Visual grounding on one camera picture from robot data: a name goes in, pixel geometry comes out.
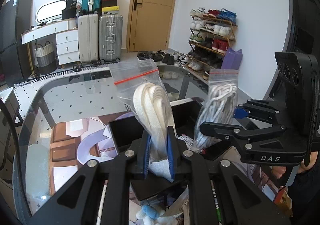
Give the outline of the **right hand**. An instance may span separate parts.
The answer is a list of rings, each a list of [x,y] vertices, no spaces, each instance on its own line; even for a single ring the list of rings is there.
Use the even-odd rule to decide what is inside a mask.
[[[317,157],[318,157],[318,152],[311,152],[309,164],[305,165],[304,161],[302,161],[302,163],[300,164],[299,172],[305,172],[307,170],[310,170],[314,166],[317,160]]]

